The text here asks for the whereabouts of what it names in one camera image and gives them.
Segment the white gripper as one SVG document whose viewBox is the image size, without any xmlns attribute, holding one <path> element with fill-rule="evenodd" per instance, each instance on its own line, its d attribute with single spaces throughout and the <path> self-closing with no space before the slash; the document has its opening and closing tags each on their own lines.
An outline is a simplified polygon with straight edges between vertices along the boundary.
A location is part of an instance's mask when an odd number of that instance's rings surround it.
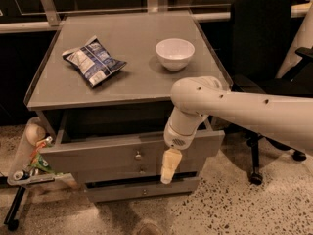
<svg viewBox="0 0 313 235">
<path fill-rule="evenodd" d="M 163 184 L 170 184 L 174 173 L 182 160 L 182 153 L 179 150 L 186 150 L 190 147 L 195 138 L 196 130 L 190 134 L 183 134 L 176 131 L 168 122 L 163 132 L 165 144 L 170 148 L 163 153 L 161 178 Z"/>
</svg>

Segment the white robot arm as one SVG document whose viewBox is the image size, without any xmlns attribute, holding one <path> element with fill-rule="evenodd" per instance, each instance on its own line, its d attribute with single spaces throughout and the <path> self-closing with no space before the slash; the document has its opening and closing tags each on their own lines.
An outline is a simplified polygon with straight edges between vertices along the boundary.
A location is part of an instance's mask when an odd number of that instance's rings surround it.
<svg viewBox="0 0 313 235">
<path fill-rule="evenodd" d="M 258 140 L 264 136 L 280 144 L 310 154 L 313 152 L 313 99 L 233 92 L 224 90 L 213 76 L 187 77 L 171 88 L 174 109 L 164 129 L 168 149 L 163 153 L 163 184 L 172 181 L 182 160 L 181 152 L 190 147 L 197 129 L 214 116 L 251 132 L 247 142 L 252 151 L 250 182 L 259 185 Z"/>
</svg>

